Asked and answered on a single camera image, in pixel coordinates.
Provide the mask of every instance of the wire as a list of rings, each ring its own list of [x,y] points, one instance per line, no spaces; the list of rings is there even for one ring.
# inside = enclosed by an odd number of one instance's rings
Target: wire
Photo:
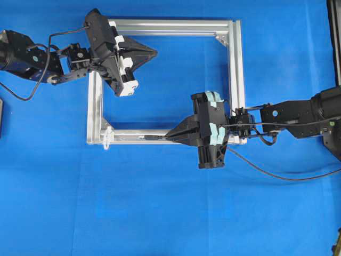
[[[253,130],[257,133],[257,135],[258,135],[258,137],[261,139],[261,141],[264,143],[264,144],[266,144],[266,145],[268,145],[268,146],[272,146],[272,145],[274,145],[275,143],[276,143],[276,141],[277,141],[277,133],[272,133],[270,136],[272,136],[272,142],[270,142],[270,141],[267,141],[264,137],[263,137],[263,135],[256,129],[256,128],[253,128]]]
[[[310,122],[310,123],[303,123],[303,124],[286,124],[286,123],[248,123],[248,124],[226,124],[226,125],[221,125],[221,127],[234,127],[234,126],[253,126],[253,125],[274,125],[274,126],[305,126],[305,125],[313,125],[313,124],[319,124],[319,123],[324,123],[326,121],[330,120],[335,120],[337,118],[341,118],[341,116],[334,116],[330,118],[326,118],[324,120],[319,120],[315,122]]]
[[[238,156],[240,159],[242,159],[243,161],[245,161],[247,164],[249,164],[250,166],[252,166],[254,169],[266,174],[266,175],[269,175],[273,178],[276,178],[276,179],[280,179],[280,180],[286,180],[286,181],[307,181],[307,180],[315,180],[315,179],[320,179],[320,178],[323,178],[323,177],[326,177],[326,176],[330,176],[332,174],[335,174],[339,171],[341,171],[341,169],[337,169],[335,171],[332,171],[332,172],[328,172],[328,173],[325,173],[325,174],[322,174],[322,175],[317,175],[317,176],[313,176],[313,177],[308,177],[308,178],[302,178],[302,179],[290,179],[290,178],[285,178],[285,177],[281,177],[281,176],[278,176],[278,175],[275,175],[271,172],[267,172],[267,171],[264,171],[262,168],[259,168],[257,165],[253,164],[252,162],[250,162],[248,159],[246,159],[245,157],[243,157],[242,155],[240,155],[238,152],[234,151],[232,148],[230,147],[226,147],[226,149],[232,153],[234,153],[236,156]]]
[[[78,33],[86,28],[88,28],[89,26],[85,26],[85,27],[81,27],[79,29],[76,29],[76,30],[70,30],[70,31],[66,31],[66,32],[60,32],[60,33],[55,33],[55,34],[51,34],[49,37],[48,37],[48,47],[47,47],[47,50],[46,50],[46,53],[47,53],[47,58],[46,58],[46,64],[45,64],[45,68],[44,68],[44,71],[40,77],[40,79],[38,80],[37,84],[35,85],[35,87],[33,88],[31,94],[27,97],[27,98],[23,98],[23,97],[20,97],[18,96],[16,93],[14,93],[11,89],[9,89],[7,86],[5,86],[3,83],[0,83],[0,86],[2,86],[3,88],[5,88],[10,94],[12,94],[13,96],[15,96],[17,99],[19,100],[22,100],[22,101],[28,101],[30,99],[32,99],[33,95],[36,93],[39,85],[41,84],[45,74],[46,74],[46,71],[47,71],[47,68],[48,68],[48,65],[50,64],[50,59],[51,59],[51,48],[52,48],[52,44],[51,44],[51,40],[52,40],[52,37],[54,36],[60,36],[60,35],[67,35],[67,34],[73,34],[73,33]]]
[[[37,48],[37,47],[43,47],[43,48],[45,48],[47,50],[47,46],[44,45],[44,44],[33,44],[33,45],[28,46],[26,49],[27,50],[31,50],[31,49]],[[56,51],[59,50],[59,48],[56,45],[54,45],[54,44],[51,44],[51,48],[56,50]]]

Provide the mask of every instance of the aluminum frame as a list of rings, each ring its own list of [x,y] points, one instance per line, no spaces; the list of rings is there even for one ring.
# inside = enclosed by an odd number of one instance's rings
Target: aluminum frame
[[[241,26],[232,20],[132,20],[109,19],[121,35],[129,36],[213,36],[227,47],[229,95],[231,109],[245,107]],[[177,144],[162,140],[145,140],[144,135],[165,135],[169,130],[115,130],[103,118],[103,80],[91,72],[88,85],[87,143],[111,144]],[[231,135],[228,143],[244,144],[246,139]]]

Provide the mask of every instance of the blue cloth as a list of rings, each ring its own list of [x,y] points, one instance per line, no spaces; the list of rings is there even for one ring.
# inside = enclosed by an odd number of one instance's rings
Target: blue cloth
[[[97,7],[113,17],[242,21],[248,106],[309,99],[335,86],[325,0],[9,1],[0,24],[47,43]],[[133,97],[105,88],[115,127],[170,128],[191,115],[190,95],[226,95],[226,49],[213,38],[138,40],[159,55],[136,71]],[[80,42],[84,33],[53,43]],[[0,73],[25,95],[33,83]],[[341,227],[340,175],[288,183],[227,153],[226,167],[197,169],[195,148],[86,144],[87,78],[41,85],[21,102],[4,90],[0,139],[0,255],[330,255]],[[340,167],[321,138],[288,132],[273,147],[235,147],[266,170],[306,177]]]

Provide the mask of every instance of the blue tablecloth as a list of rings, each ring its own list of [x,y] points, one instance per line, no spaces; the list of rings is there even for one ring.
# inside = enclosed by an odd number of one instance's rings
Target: blue tablecloth
[[[309,99],[335,86],[325,0],[9,1],[0,24],[47,43],[97,7],[113,17],[240,19],[248,106]],[[226,94],[226,49],[213,38],[140,37],[159,55],[136,72],[132,97],[105,88],[115,127],[171,128],[190,95]],[[53,43],[88,46],[85,33]],[[28,94],[33,82],[0,73]],[[288,183],[227,154],[197,169],[195,148],[86,144],[87,78],[4,100],[0,139],[0,255],[330,255],[341,227],[340,175]],[[273,147],[234,147],[268,171],[306,177],[340,167],[321,138],[288,132]]]

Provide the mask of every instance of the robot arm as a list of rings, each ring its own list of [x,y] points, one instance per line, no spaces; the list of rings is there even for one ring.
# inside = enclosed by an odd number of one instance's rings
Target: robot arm
[[[187,117],[165,138],[198,147],[199,168],[224,166],[224,155],[230,135],[239,138],[260,137],[267,145],[276,142],[280,131],[287,129],[296,138],[323,136],[324,145],[341,161],[341,87],[316,94],[310,100],[285,101],[276,105],[235,109],[236,115],[225,115],[224,103],[216,92],[192,95],[194,115]],[[255,123],[249,112],[260,110],[261,123]],[[256,129],[263,125],[263,133]],[[270,136],[272,142],[263,137]]]
[[[118,35],[116,26],[110,26],[108,19],[93,9],[84,23],[90,48],[78,43],[70,44],[48,53],[38,47],[28,36],[4,30],[0,34],[0,70],[24,79],[57,85],[86,76],[96,70],[115,92],[116,96],[128,96],[139,85],[133,71],[156,56],[157,52],[137,41]],[[70,73],[64,74],[60,59],[67,58]]]

